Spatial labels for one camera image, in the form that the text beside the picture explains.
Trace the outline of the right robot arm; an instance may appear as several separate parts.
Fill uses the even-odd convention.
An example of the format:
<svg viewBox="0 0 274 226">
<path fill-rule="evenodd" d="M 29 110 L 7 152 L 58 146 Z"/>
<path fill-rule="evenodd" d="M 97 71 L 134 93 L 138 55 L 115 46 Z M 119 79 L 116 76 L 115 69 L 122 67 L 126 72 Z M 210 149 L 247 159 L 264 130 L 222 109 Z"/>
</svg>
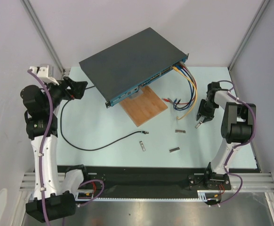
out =
<svg viewBox="0 0 274 226">
<path fill-rule="evenodd" d="M 229 166 L 237 151 L 249 144 L 256 134 L 256 106 L 241 101 L 229 89 L 223 89 L 220 82 L 207 85 L 207 96 L 202 99 L 196 115 L 196 127 L 214 119 L 215 110 L 224 110 L 221 122 L 221 146 L 205 169 L 200 179 L 200 188 L 217 190 L 230 185 Z"/>
</svg>

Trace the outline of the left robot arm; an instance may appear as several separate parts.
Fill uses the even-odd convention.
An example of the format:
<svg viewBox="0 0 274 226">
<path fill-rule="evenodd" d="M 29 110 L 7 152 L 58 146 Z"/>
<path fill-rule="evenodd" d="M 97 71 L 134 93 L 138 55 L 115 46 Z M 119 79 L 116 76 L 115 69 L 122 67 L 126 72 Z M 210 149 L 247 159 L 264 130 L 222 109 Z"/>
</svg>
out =
<svg viewBox="0 0 274 226">
<path fill-rule="evenodd" d="M 69 167 L 64 180 L 59 181 L 56 161 L 58 123 L 55 109 L 63 100 L 81 99 L 86 81 L 73 81 L 64 77 L 57 84 L 29 85 L 20 96 L 26 107 L 24 119 L 26 133 L 31 141 L 35 186 L 33 201 L 25 206 L 26 213 L 41 223 L 72 216 L 76 212 L 75 193 L 86 188 L 90 177 L 83 165 Z"/>
</svg>

